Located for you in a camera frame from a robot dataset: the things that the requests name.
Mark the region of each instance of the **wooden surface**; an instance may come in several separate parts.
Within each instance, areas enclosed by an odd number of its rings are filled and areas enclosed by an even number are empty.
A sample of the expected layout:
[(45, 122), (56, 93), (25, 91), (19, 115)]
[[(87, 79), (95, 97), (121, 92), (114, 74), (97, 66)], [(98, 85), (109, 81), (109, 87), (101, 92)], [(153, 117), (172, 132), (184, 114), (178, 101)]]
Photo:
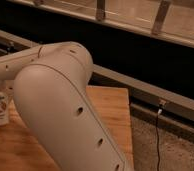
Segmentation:
[[(122, 88), (87, 87), (102, 121), (133, 166), (128, 92)], [(58, 166), (32, 136), (10, 105), (10, 124), (0, 127), (0, 171), (58, 171)]]

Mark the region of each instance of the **floor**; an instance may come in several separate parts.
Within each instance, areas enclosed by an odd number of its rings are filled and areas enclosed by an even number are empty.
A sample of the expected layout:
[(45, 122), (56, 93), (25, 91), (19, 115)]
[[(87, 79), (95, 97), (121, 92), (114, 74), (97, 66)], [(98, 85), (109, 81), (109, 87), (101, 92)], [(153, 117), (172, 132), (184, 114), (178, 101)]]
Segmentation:
[[(157, 170), (155, 125), (132, 116), (134, 163), (136, 171)], [(159, 129), (160, 171), (194, 171), (194, 143)]]

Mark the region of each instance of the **metal rail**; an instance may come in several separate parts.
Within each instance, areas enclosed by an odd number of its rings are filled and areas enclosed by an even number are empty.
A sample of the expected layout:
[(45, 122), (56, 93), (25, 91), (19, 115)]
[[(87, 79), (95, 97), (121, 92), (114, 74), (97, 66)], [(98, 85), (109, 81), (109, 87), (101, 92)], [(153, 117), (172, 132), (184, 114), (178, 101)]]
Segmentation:
[(159, 31), (160, 28), (157, 28), (158, 31), (155, 31), (155, 28), (158, 26), (154, 26), (153, 29), (151, 29), (151, 28), (149, 29), (149, 28), (144, 28), (144, 27), (132, 25), (132, 24), (127, 24), (125, 22), (116, 21), (116, 20), (108, 18), (108, 17), (104, 17), (104, 18), (100, 17), (102, 20), (97, 20), (98, 17), (95, 16), (94, 14), (92, 15), (92, 13), (90, 15), (87, 15), (87, 14), (83, 14), (77, 10), (73, 11), (73, 10), (67, 10), (67, 9), (61, 8), (60, 3), (62, 3), (62, 1), (57, 1), (57, 0), (52, 0), (52, 1), (48, 1), (48, 0), (47, 1), (46, 0), (8, 0), (8, 1), (194, 48), (194, 39), (187, 38), (187, 37), (181, 37), (181, 36), (177, 36), (177, 35), (174, 35), (171, 33), (165, 33), (165, 32), (162, 32), (162, 34), (159, 34), (159, 33), (161, 33)]
[[(38, 44), (0, 30), (0, 43), (9, 45), (7, 42), (15, 42), (15, 49), (22, 50)], [(165, 110), (175, 113), (183, 118), (194, 121), (194, 100), (164, 90), (154, 85), (139, 81), (132, 77), (120, 74), (116, 71), (94, 65), (93, 80), (104, 82), (107, 85), (120, 85), (127, 87), (130, 95), (149, 104), (158, 106), (161, 100), (165, 101)]]

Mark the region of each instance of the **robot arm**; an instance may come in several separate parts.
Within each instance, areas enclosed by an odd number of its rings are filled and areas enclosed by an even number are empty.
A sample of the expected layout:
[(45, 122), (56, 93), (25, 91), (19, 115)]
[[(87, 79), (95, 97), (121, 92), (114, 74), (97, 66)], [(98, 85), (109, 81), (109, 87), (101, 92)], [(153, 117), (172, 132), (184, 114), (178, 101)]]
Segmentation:
[(18, 112), (61, 170), (132, 170), (86, 95), (92, 60), (84, 47), (51, 44), (4, 60), (0, 80), (14, 79)]

